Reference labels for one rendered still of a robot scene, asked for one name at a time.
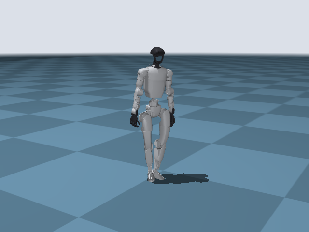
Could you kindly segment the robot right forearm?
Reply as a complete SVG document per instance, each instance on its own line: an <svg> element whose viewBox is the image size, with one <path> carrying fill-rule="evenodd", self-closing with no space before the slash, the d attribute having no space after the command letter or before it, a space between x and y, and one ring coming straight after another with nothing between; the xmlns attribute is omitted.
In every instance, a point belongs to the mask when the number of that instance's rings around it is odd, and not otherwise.
<svg viewBox="0 0 309 232"><path fill-rule="evenodd" d="M135 90L135 93L134 93L134 102L133 102L133 108L132 108L132 113L133 114L136 114L136 111L139 109L140 107L140 97L137 96L138 94L138 89Z"/></svg>

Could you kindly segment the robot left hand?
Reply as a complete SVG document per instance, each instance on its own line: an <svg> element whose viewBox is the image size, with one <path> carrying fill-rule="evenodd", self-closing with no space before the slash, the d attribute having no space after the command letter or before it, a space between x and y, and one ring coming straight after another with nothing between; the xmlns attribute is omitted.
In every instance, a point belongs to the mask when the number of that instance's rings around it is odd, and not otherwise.
<svg viewBox="0 0 309 232"><path fill-rule="evenodd" d="M173 124L175 123L175 118L174 118L174 108L172 109L172 113L170 113L170 127L173 126Z"/></svg>

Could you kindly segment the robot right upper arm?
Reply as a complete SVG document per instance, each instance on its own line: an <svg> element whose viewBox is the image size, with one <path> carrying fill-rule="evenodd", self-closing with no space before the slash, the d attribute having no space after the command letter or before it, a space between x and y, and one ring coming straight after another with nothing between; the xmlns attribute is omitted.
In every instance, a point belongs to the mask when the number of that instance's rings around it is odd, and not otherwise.
<svg viewBox="0 0 309 232"><path fill-rule="evenodd" d="M138 70L137 72L137 82L136 82L136 88L138 89L138 94L137 96L142 96L143 95L143 89L142 88L142 85L143 85L143 82L144 82L144 78L147 76L148 74L148 68L141 68Z"/></svg>

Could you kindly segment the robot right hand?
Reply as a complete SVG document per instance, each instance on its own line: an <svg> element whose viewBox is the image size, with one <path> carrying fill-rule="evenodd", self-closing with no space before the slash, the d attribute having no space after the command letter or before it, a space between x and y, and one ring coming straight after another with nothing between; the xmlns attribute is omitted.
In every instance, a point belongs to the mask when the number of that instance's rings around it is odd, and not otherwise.
<svg viewBox="0 0 309 232"><path fill-rule="evenodd" d="M140 125L139 121L138 121L138 118L137 118L137 115L138 115L138 110L136 111L136 114L133 114L131 113L131 118L130 118L130 124L134 127L138 127L137 126L137 122L138 124Z"/></svg>

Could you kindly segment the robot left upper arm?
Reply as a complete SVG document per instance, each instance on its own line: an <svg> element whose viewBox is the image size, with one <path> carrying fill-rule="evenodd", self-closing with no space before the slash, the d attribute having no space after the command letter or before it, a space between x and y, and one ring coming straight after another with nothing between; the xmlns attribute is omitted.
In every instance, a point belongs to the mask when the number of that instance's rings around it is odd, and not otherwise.
<svg viewBox="0 0 309 232"><path fill-rule="evenodd" d="M171 88L172 76L173 76L173 71L170 69L167 69L166 91L165 91L167 95L172 95L174 93L173 88Z"/></svg>

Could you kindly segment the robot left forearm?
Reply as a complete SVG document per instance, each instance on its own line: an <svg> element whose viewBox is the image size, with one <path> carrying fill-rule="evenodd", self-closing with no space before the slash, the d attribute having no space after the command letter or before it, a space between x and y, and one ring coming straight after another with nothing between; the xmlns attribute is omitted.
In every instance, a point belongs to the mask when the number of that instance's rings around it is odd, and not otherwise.
<svg viewBox="0 0 309 232"><path fill-rule="evenodd" d="M173 98L174 98L174 97L173 97L173 95L174 95L174 94L168 95L168 96L167 96L168 107L169 107L168 110L169 110L170 113L172 113L172 109L174 108L174 101L173 101Z"/></svg>

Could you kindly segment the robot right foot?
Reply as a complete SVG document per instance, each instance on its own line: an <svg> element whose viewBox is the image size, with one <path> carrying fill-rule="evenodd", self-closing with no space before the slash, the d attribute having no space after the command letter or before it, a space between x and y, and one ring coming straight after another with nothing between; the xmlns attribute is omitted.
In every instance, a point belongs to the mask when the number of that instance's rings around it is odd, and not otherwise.
<svg viewBox="0 0 309 232"><path fill-rule="evenodd" d="M148 174L148 181L149 182L154 182L155 181L155 177L154 177L153 173L151 173L151 172L149 172L149 174Z"/></svg>

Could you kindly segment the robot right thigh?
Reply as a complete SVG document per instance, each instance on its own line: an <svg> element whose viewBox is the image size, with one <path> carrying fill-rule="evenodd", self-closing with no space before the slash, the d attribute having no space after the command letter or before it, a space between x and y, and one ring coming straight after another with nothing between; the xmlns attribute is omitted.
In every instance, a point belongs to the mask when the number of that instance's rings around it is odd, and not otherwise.
<svg viewBox="0 0 309 232"><path fill-rule="evenodd" d="M139 114L139 121L142 122L141 131L143 133L145 149L147 150L149 148L152 151L153 143L151 140L151 131L153 130L153 127L150 111L146 110Z"/></svg>

